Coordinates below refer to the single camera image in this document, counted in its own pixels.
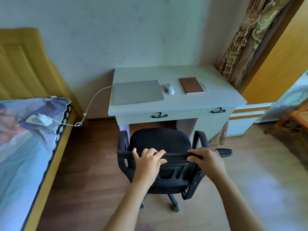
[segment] person's left arm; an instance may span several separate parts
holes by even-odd
[[[133,182],[103,231],[133,231],[135,229],[140,205],[155,181],[160,166],[167,163],[167,160],[161,159],[164,153],[166,153],[164,150],[157,152],[154,148],[144,149],[139,157],[134,148],[136,170]]]

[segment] person's right arm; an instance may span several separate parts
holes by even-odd
[[[231,231],[264,231],[258,217],[227,175],[224,161],[218,151],[199,147],[188,152],[203,156],[203,159],[189,156],[187,160],[196,163],[215,184],[224,204]]]

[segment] brown notebook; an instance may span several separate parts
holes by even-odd
[[[196,77],[180,78],[180,82],[181,82],[186,94],[204,93],[204,90],[200,86]]]

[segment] white desk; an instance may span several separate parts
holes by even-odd
[[[183,77],[196,77],[207,91],[186,95],[179,81]],[[119,68],[115,69],[113,84],[149,80],[158,80],[162,85],[164,100],[114,105],[112,88],[108,114],[116,117],[120,130],[129,133],[129,124],[133,123],[177,120],[177,129],[185,132],[191,140],[193,130],[204,131],[210,140],[221,130],[236,106],[247,103],[212,65]],[[173,85],[175,95],[164,92],[164,85],[168,83]],[[226,112],[210,113],[218,107]],[[152,118],[158,112],[168,116]]]

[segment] closed silver laptop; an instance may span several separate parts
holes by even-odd
[[[133,104],[163,100],[158,80],[116,83],[113,85],[113,104]]]

